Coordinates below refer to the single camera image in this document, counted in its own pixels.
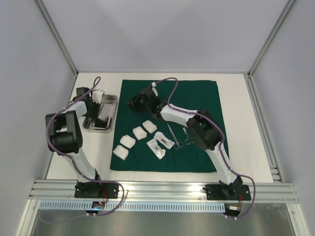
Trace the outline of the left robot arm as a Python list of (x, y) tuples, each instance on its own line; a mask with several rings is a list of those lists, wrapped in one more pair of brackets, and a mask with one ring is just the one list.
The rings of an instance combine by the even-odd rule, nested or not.
[(86, 192), (98, 197), (103, 192), (103, 185), (96, 169), (87, 160), (82, 146), (83, 136), (79, 118), (96, 119), (100, 104), (92, 99), (93, 92), (80, 87), (76, 97), (60, 112), (45, 116), (46, 139), (49, 150), (63, 156), (77, 174), (77, 181), (87, 183)]

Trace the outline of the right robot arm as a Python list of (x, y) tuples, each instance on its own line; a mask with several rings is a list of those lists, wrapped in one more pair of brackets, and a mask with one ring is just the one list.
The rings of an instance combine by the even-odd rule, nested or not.
[(162, 101), (154, 88), (144, 88), (126, 103), (136, 112), (149, 111), (153, 117), (170, 121), (186, 127), (194, 143), (206, 151), (217, 173), (223, 196), (234, 199), (243, 184), (236, 174), (224, 148), (225, 135), (206, 110), (187, 110), (174, 106), (169, 101)]

